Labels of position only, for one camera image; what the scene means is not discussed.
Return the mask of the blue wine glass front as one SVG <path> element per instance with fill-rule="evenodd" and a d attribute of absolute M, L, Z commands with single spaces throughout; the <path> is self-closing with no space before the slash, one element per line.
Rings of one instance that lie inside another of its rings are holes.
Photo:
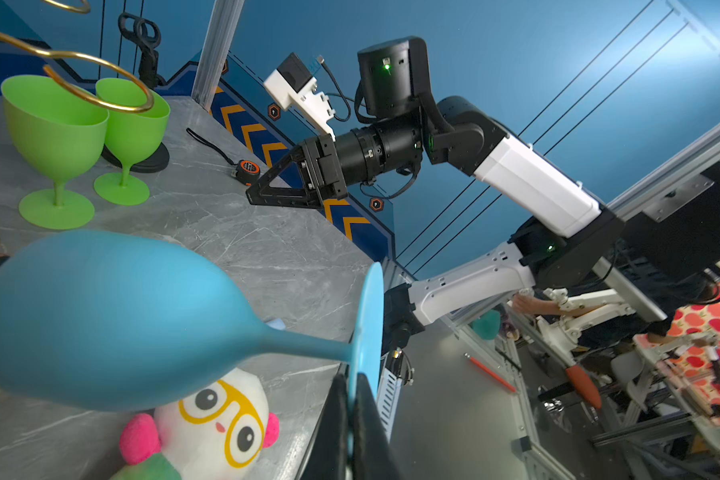
<path fill-rule="evenodd" d="M 75 230 L 0 267 L 0 389 L 96 411 L 166 405 L 263 354 L 346 363 L 348 389 L 380 376 L 384 281 L 368 270 L 350 342 L 277 330 L 218 266 L 164 241 Z"/>

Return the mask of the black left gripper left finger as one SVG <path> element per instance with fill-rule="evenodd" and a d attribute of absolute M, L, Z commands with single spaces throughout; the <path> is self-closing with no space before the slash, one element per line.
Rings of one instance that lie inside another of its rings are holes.
<path fill-rule="evenodd" d="M 347 380 L 337 374 L 330 386 L 301 480 L 344 480 L 349 435 Z"/>

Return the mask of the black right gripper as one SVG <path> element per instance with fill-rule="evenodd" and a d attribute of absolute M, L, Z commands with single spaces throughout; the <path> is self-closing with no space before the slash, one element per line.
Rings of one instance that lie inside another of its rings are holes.
<path fill-rule="evenodd" d="M 299 186 L 279 181 L 283 173 L 298 173 Z M 330 135 L 311 137 L 291 149 L 246 190 L 251 205 L 321 209 L 323 201 L 348 196 L 338 151 Z"/>

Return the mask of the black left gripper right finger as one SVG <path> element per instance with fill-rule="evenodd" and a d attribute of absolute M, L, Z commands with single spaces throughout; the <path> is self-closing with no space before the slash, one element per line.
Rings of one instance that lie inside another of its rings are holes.
<path fill-rule="evenodd" d="M 401 480 L 365 374 L 357 377 L 352 410 L 352 475 L 359 480 Z"/>

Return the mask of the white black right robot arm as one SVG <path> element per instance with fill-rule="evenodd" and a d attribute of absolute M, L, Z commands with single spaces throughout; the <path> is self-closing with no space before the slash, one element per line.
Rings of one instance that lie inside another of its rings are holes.
<path fill-rule="evenodd" d="M 290 55 L 265 80 L 275 103 L 299 109 L 318 134 L 296 144 L 248 187 L 251 204 L 326 209 L 352 185 L 370 185 L 391 171 L 416 176 L 429 160 L 489 185 L 530 213 L 485 256 L 388 291 L 383 353 L 482 300 L 524 288 L 574 286 L 616 243 L 624 224 L 605 204 L 471 102 L 434 98 L 423 39 L 368 47 L 358 64 L 359 127 L 342 135 L 330 128 L 334 110 L 298 56 Z"/>

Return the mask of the green wine glass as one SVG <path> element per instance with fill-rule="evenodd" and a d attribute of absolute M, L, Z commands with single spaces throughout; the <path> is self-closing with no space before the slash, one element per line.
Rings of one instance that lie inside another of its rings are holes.
<path fill-rule="evenodd" d="M 39 75 L 16 75 L 1 84 L 8 130 L 16 150 L 53 187 L 24 196 L 18 210 L 50 230 L 86 225 L 95 207 L 66 184 L 88 172 L 104 148 L 109 112 Z"/>
<path fill-rule="evenodd" d="M 147 201 L 148 185 L 134 177 L 131 168 L 155 153 L 162 143 L 171 108 L 156 92 L 154 104 L 141 113 L 111 111 L 105 147 L 121 164 L 120 173 L 107 173 L 94 181 L 95 192 L 110 203 L 134 206 Z"/>

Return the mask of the green wine glass front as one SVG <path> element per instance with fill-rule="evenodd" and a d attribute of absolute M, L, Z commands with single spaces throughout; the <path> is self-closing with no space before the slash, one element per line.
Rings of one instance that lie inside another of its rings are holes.
<path fill-rule="evenodd" d="M 109 112 L 39 75 L 16 75 L 1 84 L 8 130 L 16 150 L 53 187 L 24 196 L 18 210 L 50 230 L 86 225 L 95 207 L 66 184 L 88 172 L 104 148 Z"/>

